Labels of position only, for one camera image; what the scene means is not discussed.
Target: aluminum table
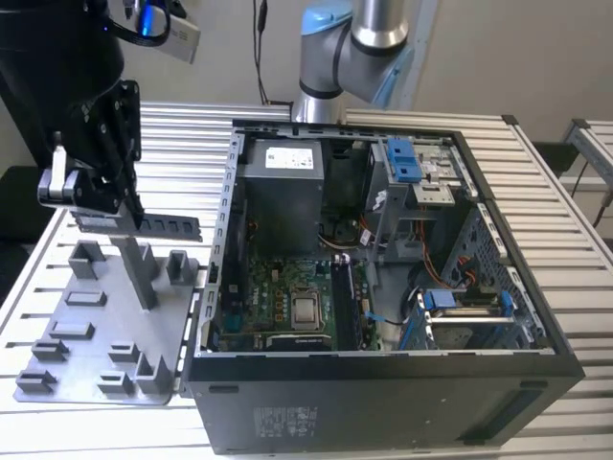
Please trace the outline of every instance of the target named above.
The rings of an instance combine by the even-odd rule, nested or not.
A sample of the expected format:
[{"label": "aluminum table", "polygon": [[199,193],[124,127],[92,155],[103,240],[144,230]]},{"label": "aluminum table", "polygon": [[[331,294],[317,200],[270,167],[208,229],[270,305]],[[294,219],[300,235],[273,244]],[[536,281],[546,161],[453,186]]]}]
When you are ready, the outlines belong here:
[{"label": "aluminum table", "polygon": [[[232,119],[286,120],[287,108],[144,103],[141,113],[143,159],[136,172],[144,206],[160,214],[195,216],[202,225],[203,243],[151,241],[154,255],[187,250],[199,260],[202,287]],[[279,457],[613,458],[613,255],[521,128],[495,116],[371,110],[350,110],[348,120],[464,134],[586,378],[500,449]],[[177,396],[168,406],[143,408],[12,398],[14,378],[26,366],[30,347],[70,277],[67,259],[79,238],[70,215],[57,211],[0,310],[0,453],[62,460],[220,458],[192,400]],[[96,240],[105,253],[117,250],[107,237]]]}]

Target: case label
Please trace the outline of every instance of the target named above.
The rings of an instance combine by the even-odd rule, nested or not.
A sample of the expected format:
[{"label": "case label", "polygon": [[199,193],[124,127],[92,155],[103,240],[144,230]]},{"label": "case label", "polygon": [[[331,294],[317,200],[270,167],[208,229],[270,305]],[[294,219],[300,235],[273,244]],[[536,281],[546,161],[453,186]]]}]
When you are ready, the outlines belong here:
[{"label": "case label", "polygon": [[266,149],[265,167],[277,170],[312,170],[313,150],[270,147]]},{"label": "case label", "polygon": [[317,407],[255,407],[256,436],[305,438],[315,436]]}]

